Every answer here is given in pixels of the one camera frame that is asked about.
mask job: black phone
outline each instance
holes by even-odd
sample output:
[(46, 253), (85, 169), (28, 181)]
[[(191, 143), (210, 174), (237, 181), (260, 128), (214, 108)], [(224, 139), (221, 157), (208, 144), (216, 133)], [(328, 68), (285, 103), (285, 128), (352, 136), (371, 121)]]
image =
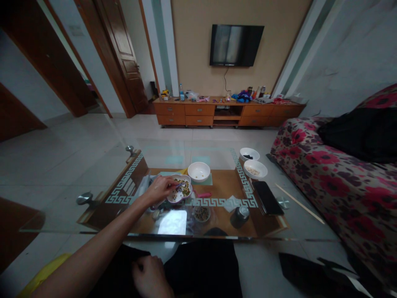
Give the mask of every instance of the black phone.
[(265, 181), (255, 181), (252, 185), (258, 193), (267, 215), (284, 215), (284, 211)]

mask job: floral sofa cover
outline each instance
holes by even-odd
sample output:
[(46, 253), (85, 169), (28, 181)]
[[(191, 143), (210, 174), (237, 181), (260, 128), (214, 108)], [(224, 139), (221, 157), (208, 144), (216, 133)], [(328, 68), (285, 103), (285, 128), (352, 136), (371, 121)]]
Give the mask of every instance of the floral sofa cover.
[[(397, 84), (357, 108), (397, 106)], [(333, 230), (386, 285), (397, 286), (397, 164), (373, 164), (322, 143), (333, 118), (284, 122), (271, 155)]]

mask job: television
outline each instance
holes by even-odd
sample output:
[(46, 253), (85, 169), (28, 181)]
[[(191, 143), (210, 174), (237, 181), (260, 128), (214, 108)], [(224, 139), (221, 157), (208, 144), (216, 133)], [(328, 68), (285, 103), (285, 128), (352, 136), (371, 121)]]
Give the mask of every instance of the television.
[(210, 65), (253, 66), (264, 28), (212, 25)]

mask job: white ceramic bowl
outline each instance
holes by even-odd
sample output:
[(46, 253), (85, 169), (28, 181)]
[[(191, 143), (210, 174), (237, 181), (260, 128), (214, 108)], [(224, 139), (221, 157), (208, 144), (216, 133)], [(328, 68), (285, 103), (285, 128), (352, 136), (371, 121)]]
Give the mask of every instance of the white ceramic bowl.
[[(247, 169), (251, 168), (257, 170), (259, 172), (258, 175), (251, 174)], [(263, 163), (255, 160), (247, 160), (244, 163), (244, 173), (250, 177), (251, 179), (261, 179), (268, 174), (268, 169), (265, 167)]]
[[(244, 157), (244, 155), (249, 155), (252, 156), (252, 159), (248, 159), (246, 157)], [(240, 158), (243, 161), (247, 161), (247, 160), (258, 160), (260, 157), (259, 153), (257, 151), (255, 151), (254, 149), (251, 148), (241, 148), (240, 149)]]
[(175, 195), (175, 191), (173, 191), (168, 197), (167, 200), (171, 203), (171, 204), (177, 204), (180, 201), (187, 199), (188, 197), (191, 196), (191, 193), (193, 192), (193, 187), (191, 185), (191, 179), (188, 175), (180, 175), (180, 174), (174, 174), (171, 175), (171, 177), (173, 179), (178, 179), (178, 180), (184, 180), (189, 182), (189, 194), (185, 197), (183, 197), (183, 195), (178, 195), (177, 198), (174, 200), (173, 196)]
[(194, 182), (201, 183), (208, 179), (211, 170), (208, 164), (197, 161), (189, 165), (187, 173)]
[[(207, 211), (208, 211), (208, 218), (207, 218), (206, 220), (200, 220), (200, 219), (198, 219), (198, 218), (196, 217), (196, 211), (197, 211), (198, 208), (207, 209)], [(204, 222), (206, 222), (206, 221), (208, 221), (208, 220), (210, 219), (210, 217), (211, 217), (211, 209), (210, 209), (209, 207), (207, 207), (207, 206), (195, 206), (195, 207), (193, 208), (193, 213), (192, 213), (192, 214), (193, 214), (193, 217), (194, 217), (195, 220), (197, 220), (198, 222), (204, 223)]]

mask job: tv cabinet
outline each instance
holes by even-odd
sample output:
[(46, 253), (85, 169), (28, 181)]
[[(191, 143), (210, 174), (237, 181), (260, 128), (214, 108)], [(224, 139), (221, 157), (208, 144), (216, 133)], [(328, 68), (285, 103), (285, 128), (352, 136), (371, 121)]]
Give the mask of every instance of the tv cabinet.
[[(224, 97), (211, 96), (209, 102), (192, 102), (190, 100), (168, 101), (156, 99), (154, 109), (158, 124), (187, 126), (275, 126), (293, 117), (298, 117), (306, 105), (292, 103), (277, 105), (256, 102), (225, 102)], [(219, 109), (218, 106), (230, 106), (230, 109)]]

